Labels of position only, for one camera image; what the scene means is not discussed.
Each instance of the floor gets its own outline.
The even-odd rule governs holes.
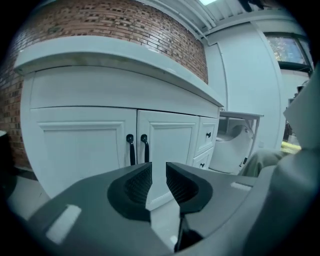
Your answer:
[[[50,198],[36,180],[17,176],[17,183],[7,203],[11,210],[26,221]],[[150,211],[151,228],[173,252],[178,240],[180,207],[172,199]]]
[[[28,220],[49,197],[36,180],[17,176],[16,186],[7,200],[12,212]]]

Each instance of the cabinet handle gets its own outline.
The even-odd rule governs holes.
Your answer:
[[[144,143],[144,162],[149,162],[149,144],[148,144],[148,136],[146,134],[141,135],[141,141]]]
[[[134,146],[134,136],[132,134],[128,134],[126,136],[126,141],[130,145],[130,165],[134,166],[136,164],[136,153]]]

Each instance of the window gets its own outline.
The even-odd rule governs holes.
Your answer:
[[[296,40],[290,37],[267,37],[278,62],[307,64]]]

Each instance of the drawer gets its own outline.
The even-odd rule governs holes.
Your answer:
[[[214,148],[212,147],[209,150],[202,153],[201,155],[196,156],[193,159],[192,166],[207,170],[213,153],[214,153]]]
[[[215,146],[218,133],[218,118],[200,117],[195,156]]]

